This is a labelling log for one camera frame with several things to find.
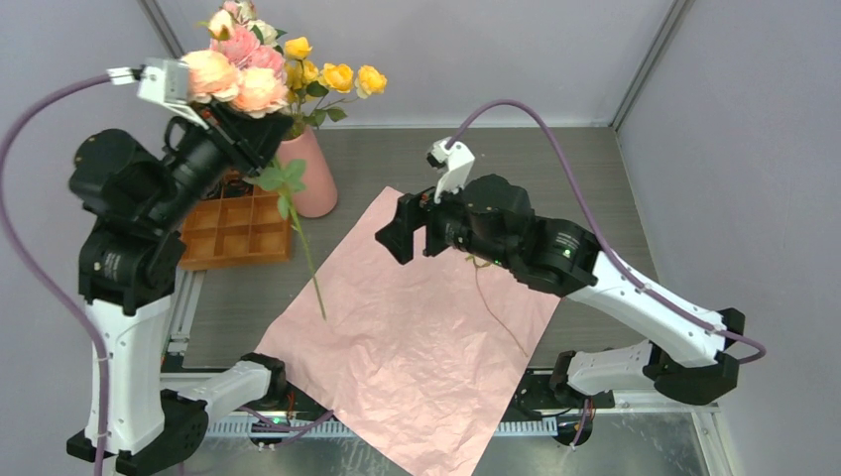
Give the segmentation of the peach rose stem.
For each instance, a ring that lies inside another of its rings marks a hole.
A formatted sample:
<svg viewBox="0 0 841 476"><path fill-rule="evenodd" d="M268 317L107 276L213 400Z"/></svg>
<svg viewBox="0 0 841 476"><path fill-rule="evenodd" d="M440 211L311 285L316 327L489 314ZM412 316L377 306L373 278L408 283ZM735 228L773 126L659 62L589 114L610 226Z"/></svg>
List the peach rose stem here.
<svg viewBox="0 0 841 476"><path fill-rule="evenodd" d="M201 24L206 30L210 18ZM288 106L285 99L288 88L284 69L280 76L276 76L269 68L239 68L210 46L189 52L182 59L189 67L189 98L196 103L216 100L253 118L281 112ZM302 230L300 215L293 204L293 194L304 189L300 183L304 167L302 160L293 161L283 167L278 158L273 158L269 165L249 182L278 196L278 211L283 219L291 222L292 228L301 239L320 315L327 319L309 240Z"/></svg>

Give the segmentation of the small bud thin stem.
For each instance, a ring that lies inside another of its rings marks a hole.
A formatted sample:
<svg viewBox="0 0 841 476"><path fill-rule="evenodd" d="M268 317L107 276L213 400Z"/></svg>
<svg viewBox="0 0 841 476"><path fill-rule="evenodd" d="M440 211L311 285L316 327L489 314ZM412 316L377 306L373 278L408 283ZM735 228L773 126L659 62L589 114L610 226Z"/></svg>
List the small bud thin stem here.
<svg viewBox="0 0 841 476"><path fill-rule="evenodd" d="M501 326L507 336L512 339L519 353L523 357L529 357L530 354L508 321L505 306L498 302L495 297L492 297L490 290L484 286L483 276L487 275L491 269L498 268L498 263L495 261L480 260L478 256L473 254L468 254L464 261L469 263L473 269L474 287L485 310Z"/></svg>

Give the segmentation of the pink rose stem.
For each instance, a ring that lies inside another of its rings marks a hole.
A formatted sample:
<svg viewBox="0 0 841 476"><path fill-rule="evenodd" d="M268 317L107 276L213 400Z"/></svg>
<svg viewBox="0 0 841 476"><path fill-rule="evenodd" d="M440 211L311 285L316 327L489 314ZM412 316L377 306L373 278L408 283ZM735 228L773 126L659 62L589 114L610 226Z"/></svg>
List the pink rose stem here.
<svg viewBox="0 0 841 476"><path fill-rule="evenodd" d="M285 65L282 47L263 45L254 33L237 22L235 13L236 1L223 1L212 15L207 26L210 47L239 68L269 68L280 76Z"/></svg>

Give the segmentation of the white rose stem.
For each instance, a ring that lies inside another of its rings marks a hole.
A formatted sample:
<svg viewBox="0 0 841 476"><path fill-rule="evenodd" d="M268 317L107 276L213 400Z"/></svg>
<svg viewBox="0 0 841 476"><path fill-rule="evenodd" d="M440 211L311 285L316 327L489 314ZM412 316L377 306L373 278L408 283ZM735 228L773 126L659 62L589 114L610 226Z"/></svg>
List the white rose stem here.
<svg viewBox="0 0 841 476"><path fill-rule="evenodd" d="M278 47L279 38L286 32L278 30L258 17L257 8L253 1L236 1L237 22L254 33L263 45Z"/></svg>

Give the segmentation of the purple and pink wrapping paper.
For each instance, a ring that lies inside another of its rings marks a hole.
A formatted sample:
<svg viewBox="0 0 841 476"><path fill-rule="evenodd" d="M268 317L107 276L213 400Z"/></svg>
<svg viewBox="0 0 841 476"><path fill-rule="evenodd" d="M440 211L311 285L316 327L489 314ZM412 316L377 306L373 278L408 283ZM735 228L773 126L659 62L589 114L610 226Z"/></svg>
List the purple and pink wrapping paper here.
<svg viewBox="0 0 841 476"><path fill-rule="evenodd" d="M384 188L257 351L289 381L414 475L473 473L558 306L507 271L483 276L530 354L485 310L465 254L398 264L375 240L399 193Z"/></svg>

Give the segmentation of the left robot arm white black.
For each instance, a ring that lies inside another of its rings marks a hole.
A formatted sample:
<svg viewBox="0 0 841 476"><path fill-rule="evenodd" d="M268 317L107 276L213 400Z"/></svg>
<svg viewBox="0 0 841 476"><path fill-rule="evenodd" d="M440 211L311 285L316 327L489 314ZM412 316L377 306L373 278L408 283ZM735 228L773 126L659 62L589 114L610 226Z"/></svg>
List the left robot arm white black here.
<svg viewBox="0 0 841 476"><path fill-rule="evenodd" d="M223 176L253 177L278 150L292 119L260 119L219 102L176 116L176 143L157 157L121 129L105 129L77 149L70 191L95 222L78 259L78 291L100 345L86 428L67 452L113 458L120 475L153 475L189 459L208 428L230 413L289 396L283 361L244 355L230 369L188 390L161 385L167 315L185 252L181 227Z"/></svg>

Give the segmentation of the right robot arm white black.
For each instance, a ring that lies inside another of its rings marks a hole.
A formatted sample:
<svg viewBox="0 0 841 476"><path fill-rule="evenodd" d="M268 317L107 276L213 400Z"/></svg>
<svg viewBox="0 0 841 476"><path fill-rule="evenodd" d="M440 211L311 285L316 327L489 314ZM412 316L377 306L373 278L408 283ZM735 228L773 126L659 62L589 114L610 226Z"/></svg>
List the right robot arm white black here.
<svg viewBox="0 0 841 476"><path fill-rule="evenodd" d="M744 331L741 311L712 311L663 290L610 255L589 230L537 215L528 193L505 178L487 175L455 193L407 193L375 238L406 264L419 229L428 257L447 249L474 255L533 291L596 308L643 336L633 346L560 353L549 385L563 407L625 390L704 406L737 386L740 365L729 348Z"/></svg>

